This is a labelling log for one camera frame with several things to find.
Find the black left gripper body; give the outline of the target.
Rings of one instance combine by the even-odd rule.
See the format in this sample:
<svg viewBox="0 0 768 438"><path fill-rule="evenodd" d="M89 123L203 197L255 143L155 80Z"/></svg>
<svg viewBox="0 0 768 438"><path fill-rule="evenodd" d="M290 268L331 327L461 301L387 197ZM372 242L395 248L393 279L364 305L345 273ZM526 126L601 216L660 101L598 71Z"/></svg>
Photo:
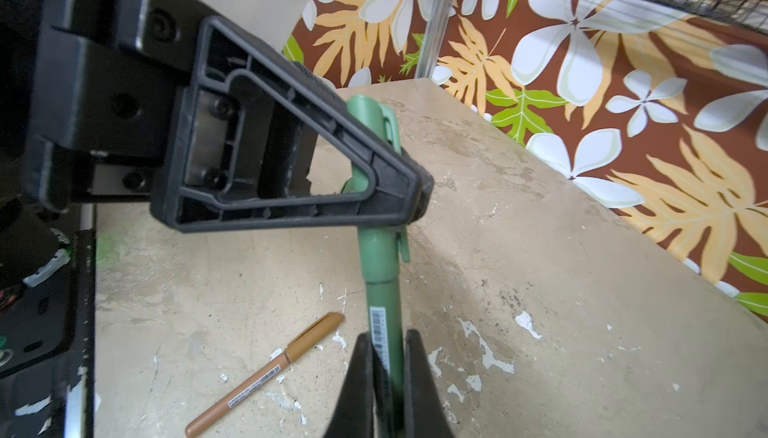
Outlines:
<svg viewBox="0 0 768 438"><path fill-rule="evenodd" d="M197 0L1 0L1 153L54 213L146 201L179 216L178 126Z"/></svg>

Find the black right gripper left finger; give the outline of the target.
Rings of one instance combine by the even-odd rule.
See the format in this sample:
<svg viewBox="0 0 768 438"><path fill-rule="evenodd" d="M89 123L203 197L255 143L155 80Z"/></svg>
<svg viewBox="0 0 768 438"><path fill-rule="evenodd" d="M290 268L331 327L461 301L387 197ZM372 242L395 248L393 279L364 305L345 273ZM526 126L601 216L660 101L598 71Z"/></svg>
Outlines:
<svg viewBox="0 0 768 438"><path fill-rule="evenodd" d="M367 333L353 347L349 369L324 438L374 436L373 348Z"/></svg>

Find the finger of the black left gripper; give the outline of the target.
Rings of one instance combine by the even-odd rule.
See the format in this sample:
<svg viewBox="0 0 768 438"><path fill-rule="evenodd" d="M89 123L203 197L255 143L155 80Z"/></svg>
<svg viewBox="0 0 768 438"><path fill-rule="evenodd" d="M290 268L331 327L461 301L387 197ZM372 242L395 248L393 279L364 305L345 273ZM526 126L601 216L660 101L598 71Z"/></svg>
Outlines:
<svg viewBox="0 0 768 438"><path fill-rule="evenodd" d="M433 186L402 148L392 110L339 97L232 21L210 17L150 211L186 233L394 228L425 214Z"/></svg>

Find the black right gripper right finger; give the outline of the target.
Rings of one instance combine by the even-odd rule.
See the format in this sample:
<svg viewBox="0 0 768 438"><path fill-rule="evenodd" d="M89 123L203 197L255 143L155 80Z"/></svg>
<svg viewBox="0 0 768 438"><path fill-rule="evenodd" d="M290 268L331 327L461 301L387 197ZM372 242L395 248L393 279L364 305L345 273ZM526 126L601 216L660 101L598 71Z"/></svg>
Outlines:
<svg viewBox="0 0 768 438"><path fill-rule="evenodd" d="M404 431L408 438L453 438L421 334L405 336Z"/></svg>

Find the dark green pen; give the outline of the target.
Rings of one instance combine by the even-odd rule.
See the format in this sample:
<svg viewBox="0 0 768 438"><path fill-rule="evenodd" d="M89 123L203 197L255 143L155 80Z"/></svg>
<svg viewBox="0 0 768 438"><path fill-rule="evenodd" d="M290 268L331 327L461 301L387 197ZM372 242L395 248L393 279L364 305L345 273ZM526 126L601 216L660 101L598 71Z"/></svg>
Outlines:
<svg viewBox="0 0 768 438"><path fill-rule="evenodd" d="M396 119L371 98L354 96L347 109L386 145L394 138ZM362 192L369 180L352 165L352 176L342 193ZM366 289L369 334L373 357L374 393L379 437L404 437L404 351L400 296L400 239L392 228L357 228L361 272Z"/></svg>

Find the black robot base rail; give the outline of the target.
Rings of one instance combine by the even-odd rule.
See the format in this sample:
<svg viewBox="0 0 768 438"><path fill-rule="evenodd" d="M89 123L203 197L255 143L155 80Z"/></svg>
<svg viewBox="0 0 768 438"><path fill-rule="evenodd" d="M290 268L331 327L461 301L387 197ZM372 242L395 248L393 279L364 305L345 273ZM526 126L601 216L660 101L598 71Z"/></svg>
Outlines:
<svg viewBox="0 0 768 438"><path fill-rule="evenodd" d="M87 213L1 202L1 434L91 437L96 237Z"/></svg>

